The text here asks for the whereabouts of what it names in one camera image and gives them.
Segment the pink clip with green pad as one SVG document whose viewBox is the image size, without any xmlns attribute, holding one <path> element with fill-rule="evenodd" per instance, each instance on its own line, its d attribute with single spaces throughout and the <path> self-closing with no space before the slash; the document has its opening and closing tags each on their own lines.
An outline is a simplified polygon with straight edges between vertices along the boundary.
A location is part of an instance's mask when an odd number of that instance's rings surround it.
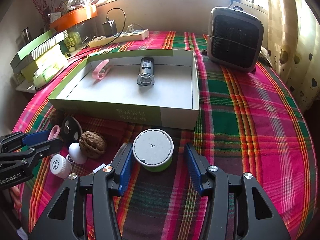
<svg viewBox="0 0 320 240">
<path fill-rule="evenodd" d="M 52 139 L 55 139 L 55 138 L 58 138 L 59 137 L 59 134 L 60 134 L 60 131 L 61 131 L 61 128 L 59 125 L 55 125 L 50 133 L 49 133 L 49 136 L 48 136 L 48 140 L 52 140 Z"/>
</svg>

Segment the white mushroom knob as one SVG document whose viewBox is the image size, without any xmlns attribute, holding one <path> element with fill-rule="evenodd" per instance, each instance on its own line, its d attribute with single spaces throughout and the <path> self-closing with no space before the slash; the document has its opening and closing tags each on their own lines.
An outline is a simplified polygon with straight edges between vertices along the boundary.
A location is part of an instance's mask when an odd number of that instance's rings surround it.
<svg viewBox="0 0 320 240">
<path fill-rule="evenodd" d="M 70 163 L 82 165 L 87 161 L 87 157 L 81 152 L 78 142 L 70 144 L 66 160 Z"/>
</svg>

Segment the white round cap jar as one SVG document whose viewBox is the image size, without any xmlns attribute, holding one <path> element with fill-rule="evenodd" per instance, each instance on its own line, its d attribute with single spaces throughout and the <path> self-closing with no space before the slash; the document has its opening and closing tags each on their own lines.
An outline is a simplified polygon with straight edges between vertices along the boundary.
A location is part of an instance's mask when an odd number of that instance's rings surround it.
<svg viewBox="0 0 320 240">
<path fill-rule="evenodd" d="M 71 164 L 60 154 L 51 158 L 49 168 L 53 175 L 61 179 L 66 179 L 72 170 Z"/>
</svg>

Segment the black disc with magnets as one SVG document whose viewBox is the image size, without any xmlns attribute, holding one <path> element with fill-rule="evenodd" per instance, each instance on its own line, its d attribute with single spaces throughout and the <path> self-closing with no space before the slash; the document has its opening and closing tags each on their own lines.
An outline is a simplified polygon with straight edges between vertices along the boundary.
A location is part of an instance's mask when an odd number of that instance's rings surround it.
<svg viewBox="0 0 320 240">
<path fill-rule="evenodd" d="M 61 125 L 60 137 L 63 143 L 69 147 L 74 142 L 79 142 L 82 128 L 76 118 L 66 116 Z"/>
</svg>

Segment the brown walnut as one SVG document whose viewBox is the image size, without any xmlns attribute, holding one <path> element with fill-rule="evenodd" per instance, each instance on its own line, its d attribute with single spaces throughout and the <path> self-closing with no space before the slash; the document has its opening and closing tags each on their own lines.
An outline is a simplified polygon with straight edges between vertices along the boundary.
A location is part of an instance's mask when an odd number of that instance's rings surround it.
<svg viewBox="0 0 320 240">
<path fill-rule="evenodd" d="M 79 146 L 81 153 L 91 159 L 100 158 L 106 151 L 106 141 L 98 133 L 85 131 L 80 139 Z"/>
</svg>

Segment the pink clip plain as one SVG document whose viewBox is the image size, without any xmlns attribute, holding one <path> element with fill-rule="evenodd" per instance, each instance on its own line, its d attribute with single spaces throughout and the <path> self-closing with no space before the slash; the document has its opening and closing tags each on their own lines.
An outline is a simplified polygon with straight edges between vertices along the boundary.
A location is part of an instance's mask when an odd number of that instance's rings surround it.
<svg viewBox="0 0 320 240">
<path fill-rule="evenodd" d="M 95 80 L 102 80 L 106 77 L 112 66 L 109 64 L 110 60 L 105 59 L 101 61 L 93 70 L 92 77 Z"/>
</svg>

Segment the green white spool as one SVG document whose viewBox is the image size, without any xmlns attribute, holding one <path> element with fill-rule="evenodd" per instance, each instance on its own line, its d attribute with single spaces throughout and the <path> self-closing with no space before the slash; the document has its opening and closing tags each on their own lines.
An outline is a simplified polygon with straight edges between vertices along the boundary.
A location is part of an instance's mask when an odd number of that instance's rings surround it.
<svg viewBox="0 0 320 240">
<path fill-rule="evenodd" d="M 144 130 L 132 145 L 133 156 L 146 170 L 161 172 L 172 162 L 174 142 L 171 136 L 157 128 Z"/>
</svg>

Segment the black clear lighter device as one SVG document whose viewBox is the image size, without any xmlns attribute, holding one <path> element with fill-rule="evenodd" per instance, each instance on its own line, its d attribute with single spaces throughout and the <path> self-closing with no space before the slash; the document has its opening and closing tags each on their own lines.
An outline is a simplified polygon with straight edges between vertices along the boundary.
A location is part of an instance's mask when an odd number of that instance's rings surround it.
<svg viewBox="0 0 320 240">
<path fill-rule="evenodd" d="M 153 58 L 142 58 L 137 77 L 137 84 L 140 86 L 153 86 L 155 84 L 154 68 L 155 63 Z"/>
</svg>

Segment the green tissue pack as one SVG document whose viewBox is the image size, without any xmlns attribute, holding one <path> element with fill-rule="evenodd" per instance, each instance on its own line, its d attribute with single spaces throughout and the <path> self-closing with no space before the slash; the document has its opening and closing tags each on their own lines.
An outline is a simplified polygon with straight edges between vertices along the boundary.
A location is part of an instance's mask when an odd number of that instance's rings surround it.
<svg viewBox="0 0 320 240">
<path fill-rule="evenodd" d="M 36 89 L 46 85 L 64 66 L 65 62 L 43 65 L 33 76 L 33 84 Z"/>
</svg>

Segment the green white striped box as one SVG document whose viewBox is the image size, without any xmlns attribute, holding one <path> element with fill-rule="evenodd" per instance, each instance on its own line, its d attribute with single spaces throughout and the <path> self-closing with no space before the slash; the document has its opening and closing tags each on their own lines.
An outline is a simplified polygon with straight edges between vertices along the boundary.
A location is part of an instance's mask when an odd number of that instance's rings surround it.
<svg viewBox="0 0 320 240">
<path fill-rule="evenodd" d="M 66 30 L 57 32 L 55 29 L 50 29 L 21 48 L 10 63 L 11 68 L 14 70 L 23 61 L 32 61 L 39 58 L 43 53 L 67 37 Z"/>
</svg>

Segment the black charger adapter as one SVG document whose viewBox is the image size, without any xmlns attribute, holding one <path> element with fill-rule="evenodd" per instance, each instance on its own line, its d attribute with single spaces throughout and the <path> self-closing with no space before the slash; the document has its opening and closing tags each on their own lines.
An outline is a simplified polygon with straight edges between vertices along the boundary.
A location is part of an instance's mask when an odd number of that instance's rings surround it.
<svg viewBox="0 0 320 240">
<path fill-rule="evenodd" d="M 116 35 L 118 32 L 115 20 L 109 20 L 107 17 L 106 21 L 103 23 L 103 30 L 106 37 Z"/>
</svg>

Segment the orange tray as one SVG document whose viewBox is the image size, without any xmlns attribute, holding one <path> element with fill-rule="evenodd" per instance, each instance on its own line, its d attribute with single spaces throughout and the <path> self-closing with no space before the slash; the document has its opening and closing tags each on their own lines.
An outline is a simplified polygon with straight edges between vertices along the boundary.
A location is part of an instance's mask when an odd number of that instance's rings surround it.
<svg viewBox="0 0 320 240">
<path fill-rule="evenodd" d="M 97 15 L 98 12 L 96 5 L 86 5 L 80 9 L 72 10 L 61 16 L 50 24 L 50 29 L 54 29 L 59 33 L 86 20 L 97 17 Z"/>
</svg>

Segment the white plug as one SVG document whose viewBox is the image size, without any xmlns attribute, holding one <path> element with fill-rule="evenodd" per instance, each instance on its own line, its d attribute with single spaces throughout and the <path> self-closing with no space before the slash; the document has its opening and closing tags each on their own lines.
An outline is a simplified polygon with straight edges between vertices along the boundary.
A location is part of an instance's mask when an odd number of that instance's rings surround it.
<svg viewBox="0 0 320 240">
<path fill-rule="evenodd" d="M 141 26 L 140 24 L 132 23 L 127 27 L 126 33 L 133 33 L 134 31 L 136 31 L 135 27 L 139 27 L 139 30 L 143 30 L 144 29 L 144 27 Z"/>
</svg>

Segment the heart pattern curtain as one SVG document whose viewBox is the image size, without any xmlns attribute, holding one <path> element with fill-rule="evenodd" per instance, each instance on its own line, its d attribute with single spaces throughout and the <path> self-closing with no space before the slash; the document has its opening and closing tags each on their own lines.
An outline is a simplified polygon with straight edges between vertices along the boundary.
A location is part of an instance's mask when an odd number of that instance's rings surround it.
<svg viewBox="0 0 320 240">
<path fill-rule="evenodd" d="M 305 0 L 268 0 L 272 67 L 301 111 L 319 99 L 319 22 Z"/>
</svg>

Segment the small grey black heater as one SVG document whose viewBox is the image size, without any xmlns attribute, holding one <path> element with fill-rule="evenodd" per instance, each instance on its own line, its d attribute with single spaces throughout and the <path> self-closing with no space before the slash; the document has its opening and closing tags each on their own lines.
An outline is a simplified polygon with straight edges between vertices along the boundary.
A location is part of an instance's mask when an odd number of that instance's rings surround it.
<svg viewBox="0 0 320 240">
<path fill-rule="evenodd" d="M 208 25 L 207 56 L 217 64 L 252 73 L 263 35 L 262 22 L 241 7 L 214 7 Z"/>
</svg>

